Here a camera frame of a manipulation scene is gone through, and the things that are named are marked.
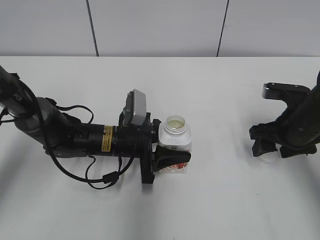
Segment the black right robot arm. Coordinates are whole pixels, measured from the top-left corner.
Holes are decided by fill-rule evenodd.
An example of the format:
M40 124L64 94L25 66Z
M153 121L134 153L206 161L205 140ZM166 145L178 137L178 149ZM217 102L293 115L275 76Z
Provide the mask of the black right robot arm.
M262 97L286 103L284 112L269 123L253 125L249 136L254 140L252 154L259 157L277 152L282 158L313 155L320 143L320 77L309 89L303 85L268 82Z

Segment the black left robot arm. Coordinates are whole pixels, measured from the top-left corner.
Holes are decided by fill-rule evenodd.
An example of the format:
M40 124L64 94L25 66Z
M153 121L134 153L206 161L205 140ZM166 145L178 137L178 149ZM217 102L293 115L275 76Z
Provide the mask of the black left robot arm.
M57 167L60 158L139 159L142 182L152 184L156 172L191 159L188 150L161 145L161 132L181 136L185 129L171 129L151 119L146 96L137 89L128 93L118 125L83 123L68 114L68 107L58 106L51 98L36 97L16 73L1 69L0 104L1 115L11 115L15 126L41 143Z

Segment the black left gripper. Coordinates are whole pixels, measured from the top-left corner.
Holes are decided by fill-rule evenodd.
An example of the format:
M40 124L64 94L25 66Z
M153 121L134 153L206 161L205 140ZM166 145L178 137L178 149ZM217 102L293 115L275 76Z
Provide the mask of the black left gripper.
M176 151L157 146L153 152L153 144L158 143L160 124L159 119L151 121L151 113L147 112L143 124L137 129L137 153L142 184L153 184L154 172L167 168L182 170L191 160L191 153L188 151Z

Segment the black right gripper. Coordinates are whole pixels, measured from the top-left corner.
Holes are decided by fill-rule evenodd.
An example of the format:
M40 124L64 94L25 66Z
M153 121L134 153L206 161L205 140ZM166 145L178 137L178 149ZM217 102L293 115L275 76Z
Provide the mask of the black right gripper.
M249 136L251 140L255 140L252 146L252 154L254 157L276 152L276 144L283 144L279 149L282 158L290 158L298 155L313 155L317 152L315 144L305 146L285 145L286 140L275 122L253 125L249 129Z

